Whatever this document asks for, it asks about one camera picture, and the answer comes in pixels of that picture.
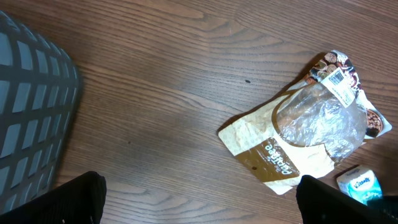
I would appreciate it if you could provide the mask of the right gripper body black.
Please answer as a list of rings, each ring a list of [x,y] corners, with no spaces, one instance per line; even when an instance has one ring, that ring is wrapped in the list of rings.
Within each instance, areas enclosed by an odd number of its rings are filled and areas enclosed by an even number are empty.
[[[377,210],[384,218],[389,218],[390,220],[397,219],[398,210],[398,196],[388,195],[383,198],[370,200],[367,202],[369,208]]]

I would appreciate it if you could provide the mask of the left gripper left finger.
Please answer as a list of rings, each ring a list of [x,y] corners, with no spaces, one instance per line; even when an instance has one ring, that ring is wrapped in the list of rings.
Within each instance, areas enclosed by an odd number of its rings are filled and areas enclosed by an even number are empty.
[[[105,177],[89,171],[1,215],[1,224],[100,224],[106,191]]]

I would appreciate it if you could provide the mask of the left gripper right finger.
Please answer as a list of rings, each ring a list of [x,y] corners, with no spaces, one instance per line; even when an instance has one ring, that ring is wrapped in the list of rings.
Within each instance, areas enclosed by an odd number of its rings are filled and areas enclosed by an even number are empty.
[[[310,175],[302,177],[296,199],[303,224],[397,224]]]

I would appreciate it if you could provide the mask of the small green white packet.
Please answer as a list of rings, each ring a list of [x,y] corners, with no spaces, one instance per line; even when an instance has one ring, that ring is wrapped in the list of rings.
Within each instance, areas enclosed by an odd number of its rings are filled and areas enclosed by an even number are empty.
[[[341,192],[364,205],[371,200],[383,198],[376,175],[365,166],[357,166],[348,170],[337,177],[336,182]]]

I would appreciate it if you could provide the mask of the brown clear snack bag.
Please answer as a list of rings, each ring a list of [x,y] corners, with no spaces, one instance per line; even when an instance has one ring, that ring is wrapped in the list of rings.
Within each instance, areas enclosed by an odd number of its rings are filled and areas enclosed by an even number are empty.
[[[367,99],[351,60],[332,50],[302,80],[218,136],[261,183],[282,195],[304,175],[329,174],[391,129]]]

